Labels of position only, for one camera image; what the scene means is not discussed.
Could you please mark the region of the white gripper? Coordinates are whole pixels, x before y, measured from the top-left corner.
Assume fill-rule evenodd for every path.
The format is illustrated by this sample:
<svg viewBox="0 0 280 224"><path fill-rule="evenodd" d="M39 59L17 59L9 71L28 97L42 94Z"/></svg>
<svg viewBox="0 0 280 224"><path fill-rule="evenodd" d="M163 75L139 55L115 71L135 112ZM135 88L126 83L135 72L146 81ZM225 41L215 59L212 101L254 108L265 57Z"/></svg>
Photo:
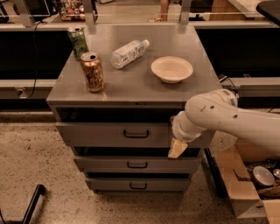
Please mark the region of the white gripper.
<svg viewBox="0 0 280 224"><path fill-rule="evenodd" d="M188 144L202 135L204 128L191 122L186 115L176 115L173 118L171 130L177 138L171 140L168 158L178 158L187 148Z"/></svg>

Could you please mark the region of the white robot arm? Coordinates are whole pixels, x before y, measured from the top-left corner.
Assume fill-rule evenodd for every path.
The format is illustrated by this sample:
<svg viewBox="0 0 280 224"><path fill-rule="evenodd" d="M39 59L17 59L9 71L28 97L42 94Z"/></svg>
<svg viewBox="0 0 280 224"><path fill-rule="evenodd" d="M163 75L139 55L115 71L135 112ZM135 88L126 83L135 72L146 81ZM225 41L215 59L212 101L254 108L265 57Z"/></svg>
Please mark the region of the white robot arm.
<svg viewBox="0 0 280 224"><path fill-rule="evenodd" d="M224 88L191 97L173 117L171 130L185 143L218 130L280 155L280 115L238 108L235 94Z"/></svg>

